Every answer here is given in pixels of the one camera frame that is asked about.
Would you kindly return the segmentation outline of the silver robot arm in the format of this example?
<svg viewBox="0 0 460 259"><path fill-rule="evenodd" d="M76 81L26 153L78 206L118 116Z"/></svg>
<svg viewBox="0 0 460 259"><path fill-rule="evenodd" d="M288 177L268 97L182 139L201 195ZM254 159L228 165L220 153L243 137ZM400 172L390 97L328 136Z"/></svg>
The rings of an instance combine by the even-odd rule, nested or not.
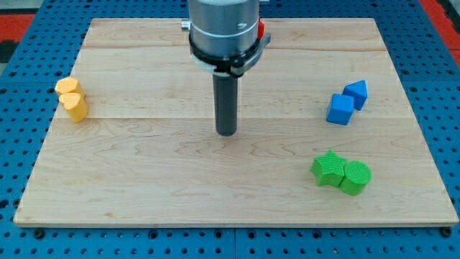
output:
<svg viewBox="0 0 460 259"><path fill-rule="evenodd" d="M259 17L258 0L190 0L191 55L209 73L239 78L253 68L271 42Z"/></svg>

